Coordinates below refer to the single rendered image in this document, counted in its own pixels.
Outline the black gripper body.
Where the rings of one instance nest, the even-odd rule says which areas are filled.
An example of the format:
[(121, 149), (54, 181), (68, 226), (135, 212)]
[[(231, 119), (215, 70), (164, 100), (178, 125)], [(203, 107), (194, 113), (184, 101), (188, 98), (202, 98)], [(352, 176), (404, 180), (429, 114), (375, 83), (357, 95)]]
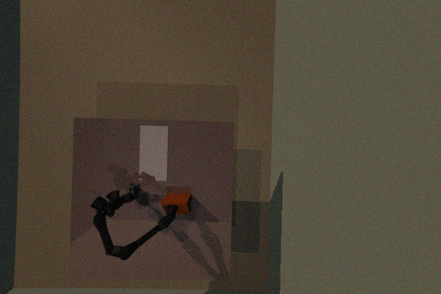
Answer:
[[(117, 209), (119, 209), (119, 207), (123, 206), (123, 203), (124, 203), (124, 202), (129, 203), (129, 202), (131, 202), (133, 199), (134, 199), (134, 198), (133, 198), (133, 196), (132, 196), (132, 193), (131, 193), (131, 192), (128, 192), (128, 193), (124, 194), (124, 196), (122, 196), (120, 200), (112, 201), (112, 202), (115, 203), (115, 204), (117, 205)], [(108, 203), (107, 206), (108, 206), (110, 203), (112, 203), (112, 202), (107, 202), (107, 203)], [(117, 210), (117, 209), (116, 209), (116, 210)]]

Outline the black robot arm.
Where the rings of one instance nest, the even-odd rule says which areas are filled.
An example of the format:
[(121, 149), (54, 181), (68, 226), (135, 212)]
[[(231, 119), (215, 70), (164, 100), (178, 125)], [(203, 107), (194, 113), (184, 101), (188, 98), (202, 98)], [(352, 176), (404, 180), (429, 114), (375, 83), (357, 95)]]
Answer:
[[(121, 197), (119, 198), (119, 190), (113, 190), (113, 192), (106, 195), (106, 198), (110, 200), (109, 202), (120, 200)], [(122, 246), (113, 244), (107, 228), (105, 216), (107, 215), (108, 217), (113, 217), (115, 213), (114, 211), (117, 209), (117, 205), (112, 202), (107, 206), (107, 202), (108, 201), (100, 196), (96, 198), (92, 205), (90, 205), (90, 207), (97, 210), (97, 215), (94, 215), (93, 217), (93, 224), (100, 233), (105, 254), (121, 258), (123, 261), (127, 260), (145, 241), (150, 239), (159, 231), (162, 231), (170, 226), (173, 220), (176, 218), (178, 209), (178, 205), (169, 205), (166, 212), (167, 216), (164, 216), (164, 218), (158, 222), (158, 225), (155, 228), (141, 236), (137, 241), (131, 242), (126, 246)]]

